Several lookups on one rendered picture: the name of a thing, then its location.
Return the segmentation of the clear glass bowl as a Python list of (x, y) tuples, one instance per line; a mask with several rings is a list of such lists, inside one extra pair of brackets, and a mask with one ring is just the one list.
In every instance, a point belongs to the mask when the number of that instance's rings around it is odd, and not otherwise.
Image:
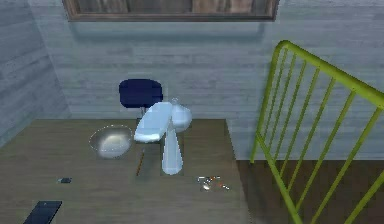
[(128, 152), (132, 145), (132, 130), (126, 125), (107, 125), (95, 131), (89, 145), (103, 159), (116, 159)]

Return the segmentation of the yellow-green metal bed frame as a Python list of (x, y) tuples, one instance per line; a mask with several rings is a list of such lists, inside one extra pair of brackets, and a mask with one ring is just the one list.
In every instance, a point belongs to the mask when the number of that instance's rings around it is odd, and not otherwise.
[(349, 95), (346, 98), (343, 109), (340, 111), (340, 114), (335, 121), (335, 125), (332, 129), (332, 132), (330, 133), (330, 136), (328, 137), (325, 143), (325, 147), (316, 162), (316, 165), (311, 173), (311, 176), (309, 177), (307, 184), (305, 185), (305, 188), (300, 197), (301, 199), (304, 199), (307, 195), (316, 177), (316, 174), (318, 173), (325, 159), (325, 156), (329, 151), (331, 143), (337, 131), (339, 130), (342, 121), (344, 120), (347, 114), (348, 109), (350, 108), (353, 102), (353, 99), (357, 96), (360, 96), (368, 100), (371, 104), (375, 106), (374, 113), (372, 114), (371, 118), (364, 127), (361, 135), (359, 136), (354, 147), (350, 151), (342, 168), (340, 169), (334, 182), (330, 186), (327, 194), (325, 195), (324, 199), (320, 203), (317, 211), (315, 212), (314, 216), (310, 221), (310, 224), (317, 224), (317, 220), (320, 217), (323, 209), (328, 204), (333, 193), (335, 192), (336, 188), (338, 187), (339, 183), (341, 182), (342, 178), (350, 167), (352, 161), (355, 159), (355, 156), (363, 145), (366, 137), (371, 132), (375, 122), (378, 120), (381, 113), (384, 112), (384, 93), (288, 40), (282, 40), (276, 45), (271, 58), (262, 106), (254, 134), (254, 143), (250, 154), (250, 160), (255, 160), (257, 149), (261, 148), (265, 156), (265, 160), (267, 161), (270, 171), (272, 173), (272, 176), (278, 185), (280, 195), (284, 200), (285, 206), (294, 224), (304, 224), (299, 214), (299, 210), (302, 203), (300, 201), (294, 202), (292, 200), (290, 196), (290, 190), (292, 189), (293, 184), (286, 184), (283, 181), (282, 176), (284, 174), (285, 168), (276, 166), (276, 159), (279, 152), (271, 150), (272, 140), (266, 137), (267, 135), (273, 136), (276, 133), (275, 128), (268, 127), (269, 122), (271, 120), (277, 121), (280, 118), (281, 111), (279, 109), (275, 109), (274, 106), (278, 93), (278, 88), (281, 82), (282, 73), (285, 68), (285, 61), (288, 54), (291, 54), (294, 59), (301, 58), (305, 66), (312, 65), (315, 67), (315, 73), (313, 74), (311, 85), (307, 92), (308, 96), (312, 95), (314, 91), (314, 86), (321, 72), (327, 74), (330, 77), (330, 83), (326, 89), (323, 101), (319, 106), (320, 111), (323, 111), (325, 109), (326, 102), (330, 97), (331, 90), (334, 87), (335, 83), (340, 83), (349, 90)]

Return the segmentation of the brown framed window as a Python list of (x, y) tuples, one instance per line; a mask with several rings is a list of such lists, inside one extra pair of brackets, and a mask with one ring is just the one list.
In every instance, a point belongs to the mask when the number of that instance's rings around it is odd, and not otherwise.
[(274, 21), (280, 0), (62, 0), (71, 22)]

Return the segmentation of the brown pencil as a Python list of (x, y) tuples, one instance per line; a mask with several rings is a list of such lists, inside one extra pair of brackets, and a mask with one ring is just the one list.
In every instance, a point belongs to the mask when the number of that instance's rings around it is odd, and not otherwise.
[(140, 160), (139, 160), (139, 163), (138, 163), (138, 166), (137, 166), (137, 169), (136, 169), (136, 173), (135, 173), (136, 176), (139, 176), (139, 174), (140, 174), (140, 170), (141, 170), (141, 167), (142, 167), (142, 164), (143, 164), (144, 156), (145, 156), (145, 149), (143, 148), (142, 152), (140, 154)]

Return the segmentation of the dark blue office chair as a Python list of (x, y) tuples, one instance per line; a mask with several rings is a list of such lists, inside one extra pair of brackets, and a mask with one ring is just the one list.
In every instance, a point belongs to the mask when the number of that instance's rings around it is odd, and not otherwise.
[(162, 85), (152, 79), (126, 79), (119, 83), (120, 104), (139, 108), (144, 115), (148, 108), (163, 101)]

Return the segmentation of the brown wooden desk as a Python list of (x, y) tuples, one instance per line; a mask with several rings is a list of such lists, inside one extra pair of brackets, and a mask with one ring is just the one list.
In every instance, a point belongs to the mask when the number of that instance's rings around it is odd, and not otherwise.
[[(179, 136), (183, 169), (172, 176), (158, 145), (98, 157), (89, 138), (107, 124), (35, 120), (1, 147), (0, 224), (23, 224), (43, 200), (62, 202), (53, 224), (250, 224), (225, 121), (192, 121)], [(72, 182), (57, 182), (65, 177)]]

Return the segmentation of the black flat phone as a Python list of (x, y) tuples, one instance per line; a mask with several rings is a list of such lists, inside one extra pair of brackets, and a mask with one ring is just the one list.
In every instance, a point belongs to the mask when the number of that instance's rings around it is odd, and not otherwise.
[(23, 224), (51, 224), (61, 205), (61, 201), (38, 201)]

